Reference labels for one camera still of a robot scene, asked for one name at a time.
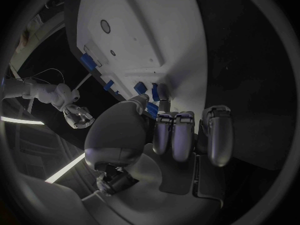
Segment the wire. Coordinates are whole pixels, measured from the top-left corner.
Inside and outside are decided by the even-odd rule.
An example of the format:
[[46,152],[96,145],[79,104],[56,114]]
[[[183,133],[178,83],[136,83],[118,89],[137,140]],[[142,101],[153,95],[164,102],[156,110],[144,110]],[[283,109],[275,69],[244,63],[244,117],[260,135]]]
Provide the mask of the wire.
[[7,76],[10,77],[10,78],[12,78],[12,79],[17,79],[17,80],[23,80],[23,79],[32,79],[32,78],[35,78],[35,79],[39,79],[39,80],[41,80],[41,81],[47,82],[47,81],[42,80],[42,79],[40,79],[40,78],[37,78],[37,77],[35,77],[35,76],[36,76],[36,75],[39,75],[39,74],[42,74],[42,73],[44,73],[44,72],[46,72],[46,71],[48,71],[48,70],[56,70],[56,71],[58,71],[58,72],[60,73],[60,75],[62,76],[63,83],[65,83],[65,77],[64,77],[63,73],[62,73],[61,71],[59,71],[58,69],[56,69],[56,68],[48,68],[48,69],[46,69],[46,70],[44,70],[44,71],[41,71],[41,72],[39,72],[39,73],[37,73],[37,74],[35,74],[35,75],[33,75],[33,76],[28,76],[28,77],[23,77],[23,78],[14,78],[14,77],[11,77],[11,76],[9,76],[9,75],[7,75]]

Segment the fluorescent light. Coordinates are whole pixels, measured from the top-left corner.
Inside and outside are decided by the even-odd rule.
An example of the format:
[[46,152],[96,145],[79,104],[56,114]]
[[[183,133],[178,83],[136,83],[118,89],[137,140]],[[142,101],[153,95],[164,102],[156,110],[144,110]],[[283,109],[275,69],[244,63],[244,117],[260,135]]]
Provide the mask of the fluorescent light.
[[64,175],[67,171],[69,171],[72,167],[74,167],[77,163],[79,163],[84,157],[85,154],[84,153],[81,154],[74,161],[70,162],[67,166],[59,170],[53,176],[49,177],[45,182],[53,184],[57,179],[59,179],[62,175]]
[[10,117],[1,116],[1,120],[4,122],[11,122],[16,124],[39,124],[44,125],[41,121],[30,121],[30,120],[21,120],[21,119],[15,119]]

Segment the circular hole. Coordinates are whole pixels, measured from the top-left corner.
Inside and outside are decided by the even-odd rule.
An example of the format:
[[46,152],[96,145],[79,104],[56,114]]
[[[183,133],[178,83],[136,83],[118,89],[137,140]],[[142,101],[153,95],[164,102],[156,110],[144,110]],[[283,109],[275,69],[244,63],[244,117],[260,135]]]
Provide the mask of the circular hole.
[[110,27],[110,25],[109,25],[109,23],[107,21],[101,20],[100,24],[101,24],[102,30],[105,33],[109,34],[111,32],[111,27]]

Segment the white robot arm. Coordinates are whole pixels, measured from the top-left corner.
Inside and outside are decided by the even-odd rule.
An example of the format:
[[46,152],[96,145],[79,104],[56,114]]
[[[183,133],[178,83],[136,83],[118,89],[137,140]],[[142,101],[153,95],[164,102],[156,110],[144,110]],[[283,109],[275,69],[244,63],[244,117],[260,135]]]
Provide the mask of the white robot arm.
[[57,110],[63,112],[65,120],[74,129],[87,128],[95,121],[86,107],[73,104],[80,98],[79,91],[75,89],[71,91],[64,83],[53,85],[40,84],[32,79],[24,81],[6,79],[3,93],[5,99],[16,97],[36,98],[42,103],[52,104]]

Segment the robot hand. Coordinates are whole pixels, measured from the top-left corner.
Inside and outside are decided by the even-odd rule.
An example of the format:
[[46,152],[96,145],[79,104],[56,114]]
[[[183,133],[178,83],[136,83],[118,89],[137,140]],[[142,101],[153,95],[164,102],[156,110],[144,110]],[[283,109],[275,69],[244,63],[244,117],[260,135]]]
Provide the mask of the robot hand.
[[63,115],[66,122],[74,129],[85,129],[95,121],[86,107],[79,107],[75,104],[66,105]]

